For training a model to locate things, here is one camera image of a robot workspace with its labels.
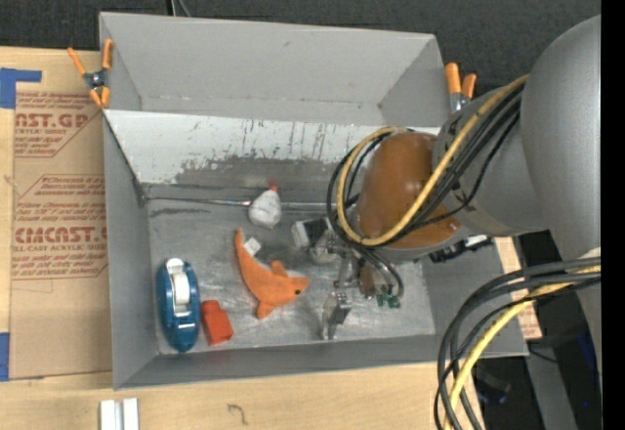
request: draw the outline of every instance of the wooden plank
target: wooden plank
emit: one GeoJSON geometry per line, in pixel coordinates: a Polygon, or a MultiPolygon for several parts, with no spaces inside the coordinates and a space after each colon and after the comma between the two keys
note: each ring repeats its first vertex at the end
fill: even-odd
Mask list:
{"type": "Polygon", "coordinates": [[[143,430],[436,428],[433,364],[120,392],[111,381],[110,373],[97,373],[0,384],[0,421],[6,428],[95,429],[99,401],[137,397],[143,430]]]}

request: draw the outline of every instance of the orange block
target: orange block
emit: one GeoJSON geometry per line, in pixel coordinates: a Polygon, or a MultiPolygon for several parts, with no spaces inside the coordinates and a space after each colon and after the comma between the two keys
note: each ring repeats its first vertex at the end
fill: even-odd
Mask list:
{"type": "Polygon", "coordinates": [[[209,345],[216,345],[232,338],[233,331],[228,313],[222,310],[217,300],[202,302],[202,322],[209,345]]]}

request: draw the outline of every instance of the cardboard sheet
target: cardboard sheet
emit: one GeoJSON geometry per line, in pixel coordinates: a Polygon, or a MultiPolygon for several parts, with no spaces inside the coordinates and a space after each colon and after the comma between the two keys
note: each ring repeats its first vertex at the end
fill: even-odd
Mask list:
{"type": "Polygon", "coordinates": [[[65,50],[3,48],[0,66],[43,73],[15,110],[10,377],[108,370],[102,114],[65,50]]]}

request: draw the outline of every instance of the orange clamp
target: orange clamp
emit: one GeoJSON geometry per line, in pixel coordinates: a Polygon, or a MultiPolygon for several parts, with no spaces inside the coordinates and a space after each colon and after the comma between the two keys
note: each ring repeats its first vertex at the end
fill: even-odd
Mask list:
{"type": "Polygon", "coordinates": [[[447,78],[447,91],[449,95],[460,93],[460,70],[458,64],[454,62],[445,66],[445,76],[447,78]]]}
{"type": "Polygon", "coordinates": [[[478,77],[475,74],[467,74],[462,80],[462,96],[469,100],[473,98],[476,91],[476,79],[478,77]]]}
{"type": "Polygon", "coordinates": [[[67,48],[67,52],[69,53],[69,56],[74,62],[74,65],[76,66],[76,69],[78,70],[78,73],[80,73],[80,75],[83,76],[83,78],[85,79],[85,82],[87,82],[87,84],[89,85],[89,88],[90,88],[89,96],[91,96],[91,99],[99,108],[102,108],[102,107],[108,108],[108,101],[110,100],[110,89],[105,85],[103,86],[102,83],[100,85],[90,84],[89,78],[96,74],[102,75],[102,72],[107,72],[110,70],[111,63],[112,63],[112,48],[113,48],[112,40],[106,39],[104,43],[104,48],[103,48],[102,70],[100,70],[100,73],[87,72],[87,70],[85,69],[85,66],[80,61],[80,58],[78,58],[78,55],[76,54],[76,52],[72,48],[67,48]]]}

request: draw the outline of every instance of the yellow cable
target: yellow cable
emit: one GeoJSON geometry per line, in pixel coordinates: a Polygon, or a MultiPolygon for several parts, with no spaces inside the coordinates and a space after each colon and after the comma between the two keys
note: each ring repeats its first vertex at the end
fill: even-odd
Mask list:
{"type": "MultiPolygon", "coordinates": [[[[600,272],[601,265],[594,265],[592,267],[587,267],[585,269],[581,269],[575,272],[575,274],[587,274],[590,272],[600,272]]],[[[572,285],[572,282],[565,282],[559,284],[548,284],[538,287],[532,292],[528,293],[527,296],[538,297],[542,294],[552,293],[563,287],[567,287],[572,285]]],[[[449,402],[451,403],[451,407],[455,410],[458,405],[458,400],[460,399],[460,392],[462,391],[469,375],[471,374],[471,370],[473,366],[479,359],[479,356],[486,349],[486,347],[490,344],[495,335],[507,324],[509,323],[514,316],[520,313],[523,309],[533,304],[536,300],[525,301],[522,303],[518,303],[514,305],[510,309],[502,312],[500,316],[492,323],[492,325],[484,332],[484,334],[479,339],[476,346],[471,350],[467,360],[462,364],[462,368],[458,372],[458,376],[451,388],[451,392],[449,393],[449,402]]],[[[452,430],[451,421],[449,419],[445,419],[444,430],[452,430]]]]}
{"type": "Polygon", "coordinates": [[[339,225],[345,231],[348,237],[351,240],[354,240],[355,242],[362,244],[363,246],[376,246],[376,245],[380,245],[380,244],[384,244],[385,242],[388,242],[397,234],[399,234],[399,232],[401,232],[410,223],[410,220],[412,220],[412,218],[417,213],[417,211],[423,206],[426,199],[428,198],[428,195],[430,195],[431,191],[434,189],[438,181],[438,178],[442,176],[445,168],[447,167],[447,164],[451,161],[454,154],[458,151],[458,149],[462,145],[462,142],[467,138],[467,135],[469,134],[469,132],[476,126],[476,124],[478,124],[479,119],[485,113],[489,112],[495,105],[497,105],[506,96],[510,95],[510,93],[515,91],[517,88],[519,88],[525,82],[526,79],[527,79],[527,75],[524,75],[523,77],[520,77],[519,79],[511,82],[510,84],[502,88],[500,91],[495,93],[492,97],[490,97],[486,101],[486,103],[484,103],[479,108],[479,110],[469,118],[467,123],[458,132],[458,135],[449,146],[449,149],[440,160],[440,163],[438,164],[437,168],[432,173],[432,176],[428,179],[428,182],[426,183],[423,190],[421,190],[421,192],[415,199],[412,206],[410,206],[408,211],[406,211],[406,213],[395,224],[394,227],[392,227],[385,234],[382,234],[381,236],[377,236],[377,237],[361,236],[352,228],[352,226],[347,220],[347,216],[345,213],[343,193],[345,191],[345,185],[347,183],[348,173],[350,172],[350,169],[352,168],[352,164],[354,164],[354,161],[356,157],[358,156],[358,154],[360,153],[360,151],[362,151],[362,149],[367,144],[375,140],[380,135],[391,133],[394,130],[401,131],[403,130],[403,128],[393,128],[393,127],[383,128],[375,133],[372,133],[371,135],[366,137],[364,140],[362,140],[362,142],[360,142],[352,151],[348,160],[343,166],[343,169],[341,170],[341,175],[339,176],[339,180],[337,184],[336,209],[337,209],[337,214],[339,216],[339,225]]]}

